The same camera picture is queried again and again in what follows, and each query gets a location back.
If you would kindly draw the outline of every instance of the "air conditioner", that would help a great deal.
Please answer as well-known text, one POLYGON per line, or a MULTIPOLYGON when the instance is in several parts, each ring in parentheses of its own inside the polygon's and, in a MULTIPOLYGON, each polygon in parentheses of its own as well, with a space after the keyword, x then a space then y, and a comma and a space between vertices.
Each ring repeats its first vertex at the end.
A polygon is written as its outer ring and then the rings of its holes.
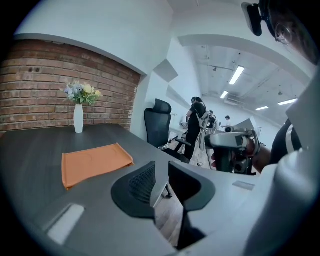
POLYGON ((239 101, 237 101, 235 99, 231 99, 231 98, 226 98, 224 100, 224 103, 232 105, 232 106, 238 106, 239 105, 239 101))

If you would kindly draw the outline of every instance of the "chair headrest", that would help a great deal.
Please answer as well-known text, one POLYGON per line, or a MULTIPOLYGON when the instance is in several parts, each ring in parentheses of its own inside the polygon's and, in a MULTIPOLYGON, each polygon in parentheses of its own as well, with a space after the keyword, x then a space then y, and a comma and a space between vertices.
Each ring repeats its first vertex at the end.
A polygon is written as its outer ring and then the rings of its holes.
POLYGON ((172 108, 168 102, 165 102, 158 98, 155 99, 155 105, 152 109, 153 112, 156 112, 159 114, 170 114, 171 110, 172 108))

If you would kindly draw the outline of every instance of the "flower bouquet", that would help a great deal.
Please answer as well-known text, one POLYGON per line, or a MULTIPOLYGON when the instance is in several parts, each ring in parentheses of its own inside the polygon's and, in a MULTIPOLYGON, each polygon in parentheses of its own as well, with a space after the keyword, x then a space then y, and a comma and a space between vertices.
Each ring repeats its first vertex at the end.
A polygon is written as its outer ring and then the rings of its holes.
POLYGON ((77 134, 82 133, 84 127, 84 110, 83 103, 92 105, 101 96, 101 92, 96 90, 88 83, 80 83, 75 81, 68 83, 63 90, 67 94, 67 98, 75 102, 73 121, 74 128, 77 134))

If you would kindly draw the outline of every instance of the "floor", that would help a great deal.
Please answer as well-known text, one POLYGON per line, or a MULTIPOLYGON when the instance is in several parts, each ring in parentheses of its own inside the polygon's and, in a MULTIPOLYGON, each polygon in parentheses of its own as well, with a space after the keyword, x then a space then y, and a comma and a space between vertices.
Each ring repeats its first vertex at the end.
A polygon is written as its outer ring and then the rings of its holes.
MULTIPOLYGON (((172 141, 169 144, 170 149, 175 149, 178 145, 178 142, 172 141)), ((184 151, 184 146, 181 147, 180 152, 184 151)), ((190 161, 190 164, 197 166, 199 163, 200 167, 207 169, 208 172, 211 171, 210 163, 206 151, 201 151, 199 149, 199 144, 195 146, 193 157, 190 161)), ((172 188, 172 198, 166 198, 167 191, 165 190, 162 193, 161 199, 155 206, 155 225, 160 230, 161 234, 172 244, 172 246, 177 246, 181 224, 183 216, 183 206, 178 200, 177 196, 174 194, 172 188)))

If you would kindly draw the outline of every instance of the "chair armrest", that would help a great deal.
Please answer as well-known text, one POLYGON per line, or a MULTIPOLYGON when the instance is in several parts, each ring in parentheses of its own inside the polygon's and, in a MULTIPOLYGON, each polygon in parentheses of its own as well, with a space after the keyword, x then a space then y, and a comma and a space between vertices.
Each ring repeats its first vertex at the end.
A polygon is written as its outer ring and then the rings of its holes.
POLYGON ((176 138, 175 141, 191 147, 191 144, 189 142, 186 142, 185 140, 176 138))
POLYGON ((166 149, 168 149, 168 145, 163 145, 158 147, 158 150, 161 150, 161 151, 164 151, 166 149))

